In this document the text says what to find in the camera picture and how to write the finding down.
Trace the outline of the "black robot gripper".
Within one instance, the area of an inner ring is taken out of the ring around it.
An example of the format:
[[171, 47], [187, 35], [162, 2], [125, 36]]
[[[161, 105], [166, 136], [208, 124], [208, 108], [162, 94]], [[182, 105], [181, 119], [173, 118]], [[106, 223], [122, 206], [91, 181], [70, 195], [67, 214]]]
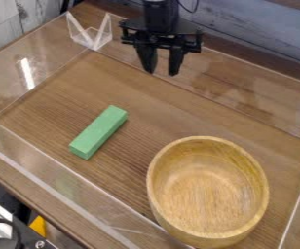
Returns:
[[179, 16], [179, 0], [142, 0], [142, 16], [123, 19], [122, 43], [135, 46], [143, 70], [153, 74], [158, 64], [157, 49], [170, 50], [169, 75], [178, 74], [186, 53], [199, 53], [202, 30]]

